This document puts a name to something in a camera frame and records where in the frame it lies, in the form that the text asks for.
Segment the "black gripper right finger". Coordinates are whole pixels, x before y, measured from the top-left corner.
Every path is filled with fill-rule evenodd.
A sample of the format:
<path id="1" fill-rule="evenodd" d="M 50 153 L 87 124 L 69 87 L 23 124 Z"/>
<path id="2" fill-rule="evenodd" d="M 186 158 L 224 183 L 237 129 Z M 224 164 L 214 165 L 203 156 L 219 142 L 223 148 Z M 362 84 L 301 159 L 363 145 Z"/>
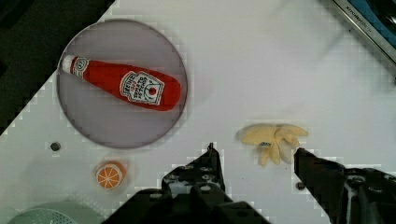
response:
<path id="1" fill-rule="evenodd" d="M 396 224 L 394 175 L 374 168 L 347 168 L 301 147 L 294 154 L 294 173 L 331 224 Z"/>

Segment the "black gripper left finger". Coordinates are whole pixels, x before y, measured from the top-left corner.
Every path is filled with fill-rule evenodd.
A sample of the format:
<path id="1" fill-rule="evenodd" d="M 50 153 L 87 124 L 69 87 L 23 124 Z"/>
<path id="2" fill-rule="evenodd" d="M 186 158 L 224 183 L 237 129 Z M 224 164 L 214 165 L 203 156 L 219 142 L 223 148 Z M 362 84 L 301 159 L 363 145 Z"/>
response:
<path id="1" fill-rule="evenodd" d="M 102 224 L 268 224 L 252 206 L 225 193 L 219 153 L 210 144 L 194 161 L 138 191 Z"/>

